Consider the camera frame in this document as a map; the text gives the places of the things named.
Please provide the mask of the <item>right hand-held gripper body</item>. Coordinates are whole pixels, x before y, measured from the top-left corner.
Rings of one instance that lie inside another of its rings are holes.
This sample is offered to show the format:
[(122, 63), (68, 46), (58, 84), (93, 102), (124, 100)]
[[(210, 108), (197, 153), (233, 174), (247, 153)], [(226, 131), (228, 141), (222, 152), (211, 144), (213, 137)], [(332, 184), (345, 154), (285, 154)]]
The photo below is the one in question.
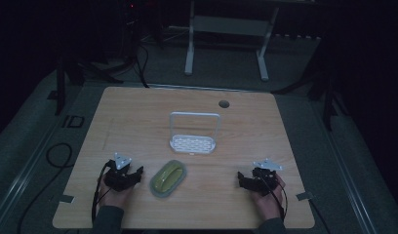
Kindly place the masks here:
[(282, 171), (283, 167), (272, 160), (266, 158), (263, 161), (255, 161), (252, 170), (254, 178), (260, 182), (260, 192), (264, 195), (275, 190), (280, 182), (277, 179), (277, 172)]

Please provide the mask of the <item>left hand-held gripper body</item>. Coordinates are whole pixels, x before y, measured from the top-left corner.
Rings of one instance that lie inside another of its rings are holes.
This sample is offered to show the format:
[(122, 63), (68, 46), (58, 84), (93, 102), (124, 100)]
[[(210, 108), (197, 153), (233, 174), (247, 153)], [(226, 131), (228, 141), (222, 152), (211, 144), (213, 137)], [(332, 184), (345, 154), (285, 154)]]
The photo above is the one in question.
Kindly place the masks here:
[(127, 156), (114, 153), (114, 159), (109, 161), (109, 171), (105, 174), (104, 183), (117, 192), (128, 189), (133, 179), (138, 179), (136, 173), (129, 174), (132, 159)]

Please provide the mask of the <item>person's left hand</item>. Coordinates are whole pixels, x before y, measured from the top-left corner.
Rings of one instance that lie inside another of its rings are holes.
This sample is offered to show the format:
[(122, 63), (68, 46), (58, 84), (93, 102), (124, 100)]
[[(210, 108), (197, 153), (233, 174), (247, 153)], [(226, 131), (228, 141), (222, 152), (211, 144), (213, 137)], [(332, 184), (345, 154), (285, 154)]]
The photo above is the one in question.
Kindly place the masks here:
[(104, 183), (104, 178), (100, 180), (99, 188), (99, 207), (112, 206), (124, 210), (131, 198), (133, 188), (130, 187), (123, 191), (117, 192)]

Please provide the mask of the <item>person's right hand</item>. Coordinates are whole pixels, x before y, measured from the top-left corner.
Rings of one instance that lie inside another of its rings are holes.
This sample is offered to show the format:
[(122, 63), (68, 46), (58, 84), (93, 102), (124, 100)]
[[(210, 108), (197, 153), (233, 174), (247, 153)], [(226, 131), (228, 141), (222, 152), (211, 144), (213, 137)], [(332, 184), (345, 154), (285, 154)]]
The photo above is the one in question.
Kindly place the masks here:
[(282, 217), (282, 188), (285, 186), (285, 182), (278, 175), (276, 178), (279, 184), (271, 193), (265, 196), (261, 196), (257, 192), (251, 193), (251, 198), (253, 199), (263, 220)]

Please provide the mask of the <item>green oval soap dish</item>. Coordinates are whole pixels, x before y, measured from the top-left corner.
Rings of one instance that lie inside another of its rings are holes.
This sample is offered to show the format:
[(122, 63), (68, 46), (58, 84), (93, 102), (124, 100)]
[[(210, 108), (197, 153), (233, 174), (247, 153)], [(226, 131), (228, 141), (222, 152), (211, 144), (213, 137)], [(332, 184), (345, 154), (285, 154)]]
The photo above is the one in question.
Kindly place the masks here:
[(150, 191), (159, 198), (169, 197), (182, 183), (186, 175), (185, 164), (178, 160), (171, 160), (150, 180)]

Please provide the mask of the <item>black tripod stand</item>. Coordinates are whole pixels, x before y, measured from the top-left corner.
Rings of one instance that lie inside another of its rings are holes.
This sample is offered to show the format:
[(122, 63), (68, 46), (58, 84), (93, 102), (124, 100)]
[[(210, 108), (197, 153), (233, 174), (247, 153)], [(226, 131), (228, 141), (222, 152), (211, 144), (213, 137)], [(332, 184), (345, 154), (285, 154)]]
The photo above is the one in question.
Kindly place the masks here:
[(57, 89), (50, 93), (50, 98), (57, 101), (55, 115), (61, 114), (65, 106), (65, 77), (75, 86), (82, 86), (85, 83), (83, 70), (88, 70), (97, 78), (109, 82), (121, 84), (122, 81), (111, 76), (114, 71), (119, 71), (128, 66), (127, 63), (112, 68), (100, 69), (90, 61), (83, 59), (78, 54), (65, 53), (58, 58), (57, 62)]
[(332, 129), (331, 117), (333, 115), (334, 83), (336, 80), (335, 54), (333, 46), (323, 38), (315, 49), (301, 77), (293, 84), (272, 91), (275, 95), (284, 95), (308, 83), (312, 86), (307, 93), (309, 100), (324, 98), (322, 122), (325, 128)]

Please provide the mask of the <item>white metal stand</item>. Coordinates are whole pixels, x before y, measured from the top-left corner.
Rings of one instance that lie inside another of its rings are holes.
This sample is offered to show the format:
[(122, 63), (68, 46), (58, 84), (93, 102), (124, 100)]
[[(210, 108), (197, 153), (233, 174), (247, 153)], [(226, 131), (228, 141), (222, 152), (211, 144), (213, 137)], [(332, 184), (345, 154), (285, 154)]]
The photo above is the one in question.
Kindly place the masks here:
[(279, 13), (279, 8), (274, 7), (269, 20), (235, 19), (202, 16), (195, 13), (195, 0), (190, 0), (188, 47), (185, 59), (184, 74), (193, 73), (194, 64), (194, 34), (196, 32), (211, 32), (221, 34), (235, 34), (246, 36), (257, 36), (263, 39), (261, 47), (256, 50), (259, 75), (262, 81), (269, 79), (265, 62), (265, 52), (271, 38), (274, 23)]

